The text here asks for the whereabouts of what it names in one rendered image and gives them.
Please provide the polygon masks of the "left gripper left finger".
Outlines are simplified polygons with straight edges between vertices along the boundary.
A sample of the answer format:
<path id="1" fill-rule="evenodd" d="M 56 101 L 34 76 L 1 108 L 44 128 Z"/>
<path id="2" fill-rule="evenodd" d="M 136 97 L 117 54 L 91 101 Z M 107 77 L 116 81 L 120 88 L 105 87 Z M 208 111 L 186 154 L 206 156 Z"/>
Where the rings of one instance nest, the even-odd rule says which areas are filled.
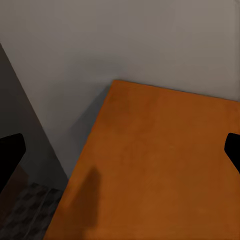
<path id="1" fill-rule="evenodd" d="M 21 133 L 0 139 L 0 193 L 26 152 Z"/>

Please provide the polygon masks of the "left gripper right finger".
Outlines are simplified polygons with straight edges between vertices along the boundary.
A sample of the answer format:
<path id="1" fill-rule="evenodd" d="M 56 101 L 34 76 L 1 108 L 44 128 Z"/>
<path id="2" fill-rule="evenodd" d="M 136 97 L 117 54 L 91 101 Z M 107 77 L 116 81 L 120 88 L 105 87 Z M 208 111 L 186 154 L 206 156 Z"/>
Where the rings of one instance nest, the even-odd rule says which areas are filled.
<path id="1" fill-rule="evenodd" d="M 233 165 L 236 167 L 240 173 L 240 135 L 235 133 L 229 133 L 225 145 L 224 151 L 227 156 L 232 161 Z"/>

